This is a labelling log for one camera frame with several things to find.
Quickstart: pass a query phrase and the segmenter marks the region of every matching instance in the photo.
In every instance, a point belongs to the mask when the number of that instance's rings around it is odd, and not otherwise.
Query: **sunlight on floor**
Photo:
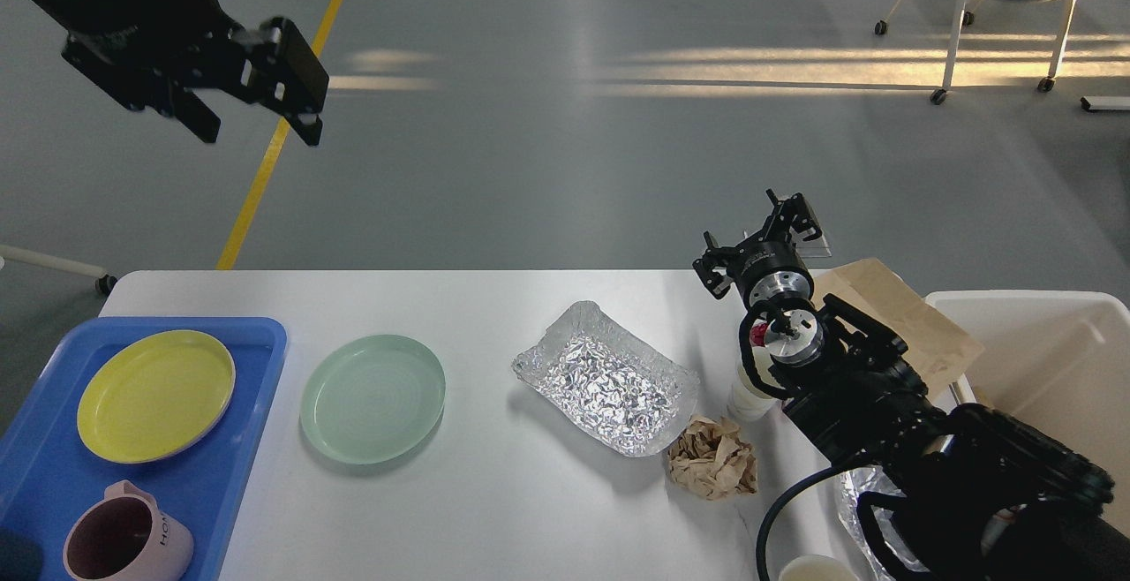
[[[440,81],[420,78],[440,60],[436,54],[408,50],[363,50],[346,57],[351,75],[331,75],[330,90],[436,90]]]
[[[1060,77],[1130,77],[1124,43],[1069,46]],[[954,85],[1006,86],[1048,75],[1051,50],[965,50],[958,54]],[[601,67],[589,86],[593,95],[677,95],[742,97],[766,87],[925,89],[941,83],[946,51],[797,50],[770,46],[718,46],[646,51]]]

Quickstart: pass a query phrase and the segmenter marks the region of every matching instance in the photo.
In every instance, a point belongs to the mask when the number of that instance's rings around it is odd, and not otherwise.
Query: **white bin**
[[[937,292],[939,312],[985,346],[966,372],[1005,413],[1114,478],[1104,519],[1130,536],[1130,312],[1089,292]]]

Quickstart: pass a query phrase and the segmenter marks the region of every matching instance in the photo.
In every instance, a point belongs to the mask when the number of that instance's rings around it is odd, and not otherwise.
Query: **blue tray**
[[[235,359],[227,411],[197,444],[165,460],[118,465],[92,453],[76,427],[78,402],[114,353],[177,329],[208,332]],[[68,580],[63,541],[71,526],[129,479],[153,493],[163,511],[192,532],[195,549],[184,581],[219,575],[235,515],[275,398],[286,331],[270,319],[106,316],[73,328],[59,344],[3,440],[0,440],[0,527],[43,548],[44,581]]]

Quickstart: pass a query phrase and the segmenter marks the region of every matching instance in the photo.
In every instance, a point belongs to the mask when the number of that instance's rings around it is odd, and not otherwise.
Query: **mug handle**
[[[142,500],[149,502],[154,506],[157,505],[157,500],[153,495],[146,493],[145,491],[138,488],[137,486],[133,486],[133,483],[130,482],[129,479],[123,479],[121,482],[116,482],[114,484],[111,484],[110,486],[106,486],[106,492],[103,498],[110,500],[112,497],[121,497],[122,495],[137,495],[138,497],[141,497]]]

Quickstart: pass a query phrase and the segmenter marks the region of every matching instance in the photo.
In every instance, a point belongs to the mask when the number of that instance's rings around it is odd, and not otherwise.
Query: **yellow plate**
[[[78,404],[78,435],[94,454],[151,462],[195,444],[227,410],[235,363],[224,344],[191,330],[157,332],[118,352]]]

